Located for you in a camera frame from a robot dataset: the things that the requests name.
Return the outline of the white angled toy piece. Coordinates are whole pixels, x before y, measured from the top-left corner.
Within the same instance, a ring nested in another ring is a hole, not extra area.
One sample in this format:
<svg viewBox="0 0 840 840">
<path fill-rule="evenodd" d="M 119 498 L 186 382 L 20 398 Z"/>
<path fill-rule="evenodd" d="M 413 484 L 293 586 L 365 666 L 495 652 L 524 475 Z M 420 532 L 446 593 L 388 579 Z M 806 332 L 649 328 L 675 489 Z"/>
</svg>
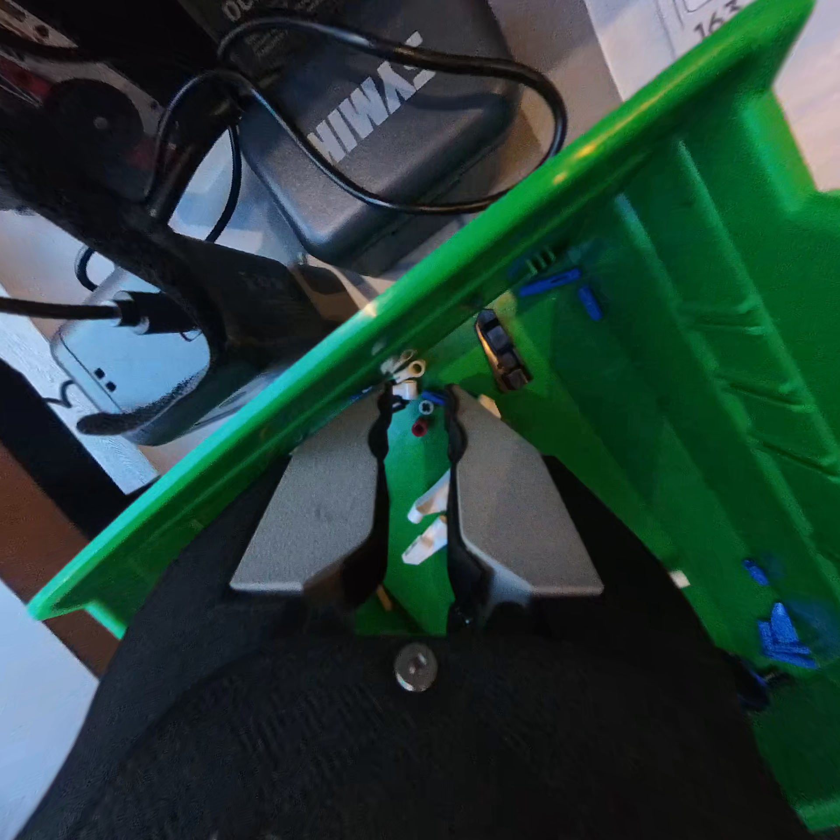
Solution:
<svg viewBox="0 0 840 840">
<path fill-rule="evenodd" d="M 408 513 L 407 519 L 414 524 L 420 523 L 427 516 L 444 513 L 448 509 L 451 469 L 444 474 L 423 495 L 417 498 Z"/>
<path fill-rule="evenodd" d="M 448 521 L 438 516 L 402 553 L 405 565 L 418 566 L 448 545 Z"/>
</svg>

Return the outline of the cluster of blue toy pieces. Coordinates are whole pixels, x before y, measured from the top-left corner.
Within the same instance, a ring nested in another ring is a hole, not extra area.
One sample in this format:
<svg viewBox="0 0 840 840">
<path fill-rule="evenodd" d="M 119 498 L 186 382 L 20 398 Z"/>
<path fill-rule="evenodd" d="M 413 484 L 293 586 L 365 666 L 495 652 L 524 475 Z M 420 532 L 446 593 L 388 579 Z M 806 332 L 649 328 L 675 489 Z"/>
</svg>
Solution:
<svg viewBox="0 0 840 840">
<path fill-rule="evenodd" d="M 754 651 L 768 663 L 815 675 L 821 664 L 813 632 L 798 617 L 796 596 L 772 556 L 749 553 L 738 566 L 739 622 Z"/>
</svg>

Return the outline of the black toy piece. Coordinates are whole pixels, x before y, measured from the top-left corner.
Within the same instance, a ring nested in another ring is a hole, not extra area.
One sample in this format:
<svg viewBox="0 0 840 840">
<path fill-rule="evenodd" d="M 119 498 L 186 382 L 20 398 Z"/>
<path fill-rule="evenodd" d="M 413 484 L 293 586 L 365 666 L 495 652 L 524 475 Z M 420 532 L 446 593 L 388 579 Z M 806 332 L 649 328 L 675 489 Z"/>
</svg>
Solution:
<svg viewBox="0 0 840 840">
<path fill-rule="evenodd" d="M 529 368 L 493 310 L 478 312 L 475 331 L 501 392 L 520 391 L 532 381 Z"/>
</svg>

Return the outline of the open white instruction booklet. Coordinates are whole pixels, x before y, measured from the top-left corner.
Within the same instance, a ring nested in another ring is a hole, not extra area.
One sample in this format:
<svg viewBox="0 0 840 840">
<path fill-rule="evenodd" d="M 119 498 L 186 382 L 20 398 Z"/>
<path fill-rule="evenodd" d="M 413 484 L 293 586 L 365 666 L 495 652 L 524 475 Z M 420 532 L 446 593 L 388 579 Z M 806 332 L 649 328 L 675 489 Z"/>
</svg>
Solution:
<svg viewBox="0 0 840 840">
<path fill-rule="evenodd" d="M 587 1 L 623 100 L 750 1 Z M 839 188 L 839 2 L 818 1 L 774 83 L 794 139 L 822 192 Z"/>
</svg>

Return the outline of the green plastic bin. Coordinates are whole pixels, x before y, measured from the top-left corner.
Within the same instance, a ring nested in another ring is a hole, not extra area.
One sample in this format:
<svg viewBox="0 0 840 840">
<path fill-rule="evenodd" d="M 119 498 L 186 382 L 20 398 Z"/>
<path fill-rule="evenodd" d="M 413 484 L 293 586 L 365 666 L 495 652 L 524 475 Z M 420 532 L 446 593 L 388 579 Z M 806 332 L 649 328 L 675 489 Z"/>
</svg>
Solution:
<svg viewBox="0 0 840 840">
<path fill-rule="evenodd" d="M 740 560 L 774 557 L 821 668 L 755 724 L 808 828 L 838 828 L 838 191 L 774 94 L 814 2 L 752 2 L 437 248 L 186 456 L 30 602 L 121 638 L 186 546 L 317 421 L 415 350 L 483 392 L 491 308 L 532 383 L 504 418 L 563 461 L 689 582 L 756 665 Z M 530 280 L 581 281 L 519 299 Z M 589 286 L 603 319 L 586 315 Z"/>
</svg>

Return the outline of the black power adapter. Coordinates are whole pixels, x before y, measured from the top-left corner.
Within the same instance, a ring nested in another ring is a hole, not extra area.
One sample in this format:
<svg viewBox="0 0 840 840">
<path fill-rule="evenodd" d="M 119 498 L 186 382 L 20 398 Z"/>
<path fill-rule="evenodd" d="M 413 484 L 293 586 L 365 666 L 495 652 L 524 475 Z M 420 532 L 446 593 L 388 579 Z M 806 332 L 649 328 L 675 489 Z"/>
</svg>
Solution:
<svg viewBox="0 0 840 840">
<path fill-rule="evenodd" d="M 510 58 L 484 1 L 348 2 L 339 25 L 412 47 Z M 435 75 L 315 38 L 308 60 L 266 96 L 320 155 L 363 189 L 394 203 L 468 203 L 495 191 L 519 87 Z M 302 250 L 380 276 L 454 219 L 371 206 L 333 183 L 260 104 L 240 129 L 248 165 Z"/>
</svg>

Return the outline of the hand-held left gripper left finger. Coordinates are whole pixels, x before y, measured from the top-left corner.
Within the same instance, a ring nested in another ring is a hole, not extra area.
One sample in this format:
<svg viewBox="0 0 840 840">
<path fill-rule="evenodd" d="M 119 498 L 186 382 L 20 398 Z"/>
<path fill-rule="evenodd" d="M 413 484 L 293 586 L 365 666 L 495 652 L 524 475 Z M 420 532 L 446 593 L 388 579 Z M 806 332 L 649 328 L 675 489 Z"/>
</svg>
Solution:
<svg viewBox="0 0 840 840">
<path fill-rule="evenodd" d="M 348 405 L 292 453 L 230 585 L 358 607 L 384 580 L 390 385 Z"/>
</svg>

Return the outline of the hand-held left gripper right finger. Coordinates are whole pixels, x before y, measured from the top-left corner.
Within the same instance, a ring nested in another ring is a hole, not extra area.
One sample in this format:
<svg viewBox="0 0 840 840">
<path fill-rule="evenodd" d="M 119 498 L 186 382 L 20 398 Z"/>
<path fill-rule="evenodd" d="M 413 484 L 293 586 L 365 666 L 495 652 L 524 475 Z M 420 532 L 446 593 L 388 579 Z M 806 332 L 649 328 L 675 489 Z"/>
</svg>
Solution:
<svg viewBox="0 0 840 840">
<path fill-rule="evenodd" d="M 540 452 L 458 385 L 446 387 L 451 614 L 601 595 L 604 584 Z"/>
</svg>

